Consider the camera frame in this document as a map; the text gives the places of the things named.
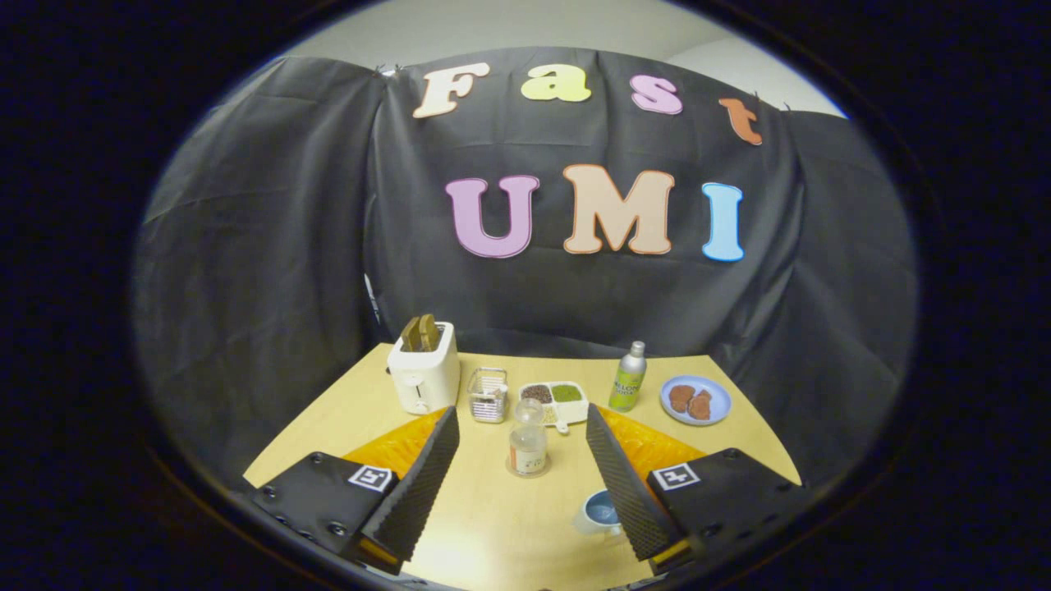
meat slice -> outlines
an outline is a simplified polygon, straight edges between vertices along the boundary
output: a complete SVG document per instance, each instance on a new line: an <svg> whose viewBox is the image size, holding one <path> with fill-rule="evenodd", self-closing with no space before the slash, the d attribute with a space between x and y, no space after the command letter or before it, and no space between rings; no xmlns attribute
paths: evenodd
<svg viewBox="0 0 1051 591"><path fill-rule="evenodd" d="M699 394L689 399L686 404L686 413L698 421L712 420L712 394L707 390L701 390Z"/></svg>
<svg viewBox="0 0 1051 591"><path fill-rule="evenodd" d="M697 390L689 386L676 386L667 393L667 399L672 403L672 410L676 412L686 412L686 405L689 399L694 398Z"/></svg>

wall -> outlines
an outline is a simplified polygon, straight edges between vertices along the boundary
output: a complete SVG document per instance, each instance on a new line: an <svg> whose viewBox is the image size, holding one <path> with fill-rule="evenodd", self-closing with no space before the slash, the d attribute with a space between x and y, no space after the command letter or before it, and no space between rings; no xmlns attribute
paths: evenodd
<svg viewBox="0 0 1051 591"><path fill-rule="evenodd" d="M734 33L660 0L392 0L335 21L285 55L391 69L500 47L572 46L664 61L778 108L843 117L820 90Z"/></svg>
<svg viewBox="0 0 1051 591"><path fill-rule="evenodd" d="M780 109L809 110L845 117L805 78L777 58L740 38L702 43L665 59L748 93Z"/></svg>

white toaster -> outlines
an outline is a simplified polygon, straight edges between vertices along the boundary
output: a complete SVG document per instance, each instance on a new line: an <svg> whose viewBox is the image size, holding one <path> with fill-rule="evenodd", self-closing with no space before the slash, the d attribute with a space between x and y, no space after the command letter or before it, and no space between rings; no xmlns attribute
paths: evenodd
<svg viewBox="0 0 1051 591"><path fill-rule="evenodd" d="M387 355L397 399L406 412L427 414L456 404L459 394L459 356L456 333L448 322L435 322L440 338L433 351L403 351L398 339Z"/></svg>

wire basket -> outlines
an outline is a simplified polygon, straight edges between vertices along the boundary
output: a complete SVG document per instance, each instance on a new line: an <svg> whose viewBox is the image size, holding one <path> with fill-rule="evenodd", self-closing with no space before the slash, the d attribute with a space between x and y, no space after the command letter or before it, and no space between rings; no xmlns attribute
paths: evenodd
<svg viewBox="0 0 1051 591"><path fill-rule="evenodd" d="M508 406L508 372L498 367L479 367L471 374L467 393L471 416L481 423L502 423Z"/></svg>

plate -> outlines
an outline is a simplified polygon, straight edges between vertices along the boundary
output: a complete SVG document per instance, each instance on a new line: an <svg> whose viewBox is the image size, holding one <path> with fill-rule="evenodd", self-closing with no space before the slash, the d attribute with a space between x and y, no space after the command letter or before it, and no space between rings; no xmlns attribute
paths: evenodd
<svg viewBox="0 0 1051 591"><path fill-rule="evenodd" d="M702 389L707 390L712 394L712 402L709 403L712 408L712 419L708 421L698 421L693 416L686 414L685 412L676 412L672 409L672 401L668 399L668 394L672 392L672 388L676 386L689 386L698 392ZM664 382L664 385L660 389L660 405L664 407L664 412L672 415L672 419L680 423L685 423L686 425L714 425L729 414L730 402L729 392L725 388L716 384L707 378L701 378L700 375L678 375Z"/></svg>

